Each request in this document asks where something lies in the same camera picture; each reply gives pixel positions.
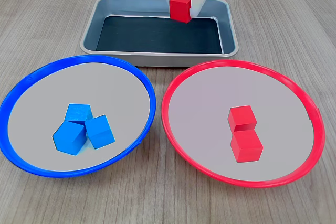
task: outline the wooden table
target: wooden table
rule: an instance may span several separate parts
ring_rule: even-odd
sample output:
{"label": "wooden table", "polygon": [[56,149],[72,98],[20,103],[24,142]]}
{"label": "wooden table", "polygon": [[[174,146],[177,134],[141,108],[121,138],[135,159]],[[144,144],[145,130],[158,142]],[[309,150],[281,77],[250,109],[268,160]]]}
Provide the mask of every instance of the wooden table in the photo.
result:
{"label": "wooden table", "polygon": [[[0,99],[30,72],[81,55],[96,0],[0,0]],[[225,185],[198,172],[167,140],[160,119],[129,156],[99,172],[50,179],[0,154],[0,223],[336,223],[336,0],[226,0],[234,59],[299,84],[324,118],[326,147],[304,178],[275,189]],[[158,105],[181,69],[142,68]]]}

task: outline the metal tray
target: metal tray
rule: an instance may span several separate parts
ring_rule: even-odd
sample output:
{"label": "metal tray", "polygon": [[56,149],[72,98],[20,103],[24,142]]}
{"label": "metal tray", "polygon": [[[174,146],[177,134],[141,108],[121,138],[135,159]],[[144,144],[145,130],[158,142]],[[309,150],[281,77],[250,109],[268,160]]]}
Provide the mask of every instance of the metal tray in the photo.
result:
{"label": "metal tray", "polygon": [[[195,22],[199,19],[212,19],[216,21],[216,34],[211,34],[211,36],[219,36],[218,39],[221,47],[219,52],[221,53],[216,54],[174,52],[164,39],[160,42],[164,46],[165,52],[142,52],[139,50],[109,51],[105,49],[102,50],[101,47],[97,50],[107,17],[132,17],[133,19],[138,17],[139,25],[134,26],[134,31],[136,31],[136,28],[141,26],[142,17],[160,18],[164,21],[169,19],[170,14],[166,0],[97,0],[80,43],[80,48],[85,53],[89,55],[113,56],[128,61],[138,67],[190,67],[201,62],[226,59],[233,56],[238,51],[238,43],[229,6],[224,0],[206,0],[198,18],[192,20]],[[181,31],[186,32],[186,30],[190,28],[190,23],[180,23],[181,27],[179,27],[179,33]],[[173,31],[167,31],[165,36],[169,33],[169,35],[174,38],[174,35],[171,34],[171,32]],[[120,36],[120,33],[111,28],[110,35],[112,41],[116,36]],[[129,36],[125,37],[125,40],[129,40],[129,44],[132,43],[131,39],[137,39],[132,36],[131,31],[128,35]],[[189,42],[195,43],[195,41],[190,41],[190,38],[185,38],[186,48],[190,46],[190,44],[188,44]]]}

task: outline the cube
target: cube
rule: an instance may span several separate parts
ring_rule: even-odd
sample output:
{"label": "cube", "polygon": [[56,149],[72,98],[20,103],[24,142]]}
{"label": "cube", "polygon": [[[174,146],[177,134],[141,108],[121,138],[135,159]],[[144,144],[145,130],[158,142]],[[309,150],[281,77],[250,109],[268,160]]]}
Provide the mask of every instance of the cube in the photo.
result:
{"label": "cube", "polygon": [[238,163],[260,159],[263,146],[255,130],[236,131],[232,134],[231,148]]}
{"label": "cube", "polygon": [[77,155],[87,140],[83,125],[65,121],[52,135],[58,151]]}
{"label": "cube", "polygon": [[188,23],[190,17],[191,0],[170,0],[170,19]]}
{"label": "cube", "polygon": [[231,108],[227,119],[232,132],[254,130],[257,125],[250,106]]}
{"label": "cube", "polygon": [[85,121],[93,118],[91,106],[86,104],[70,104],[65,121],[85,126]]}
{"label": "cube", "polygon": [[95,149],[102,148],[115,142],[106,115],[85,122],[90,141]]}

